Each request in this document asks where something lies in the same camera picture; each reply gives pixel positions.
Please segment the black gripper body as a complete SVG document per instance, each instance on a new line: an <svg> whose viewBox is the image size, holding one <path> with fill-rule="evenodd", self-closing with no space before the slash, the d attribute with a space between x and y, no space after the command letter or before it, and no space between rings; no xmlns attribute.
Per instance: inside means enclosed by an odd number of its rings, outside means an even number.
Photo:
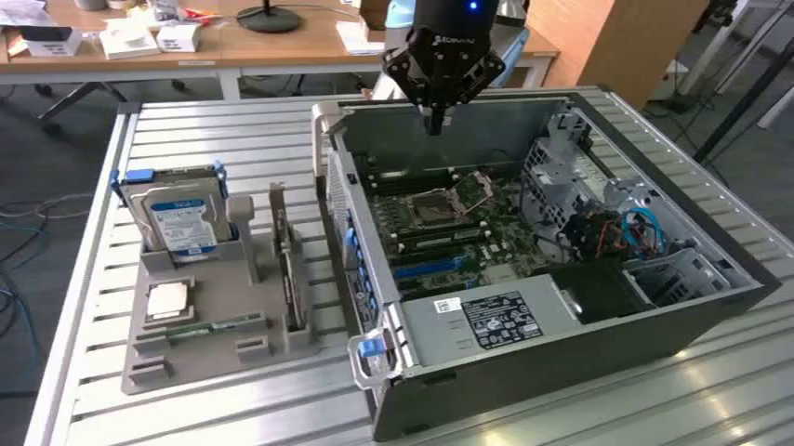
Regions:
<svg viewBox="0 0 794 446"><path fill-rule="evenodd" d="M407 40L432 86L436 101L436 62L459 52L482 54L491 49L490 31L495 1L417 1Z"/></svg>

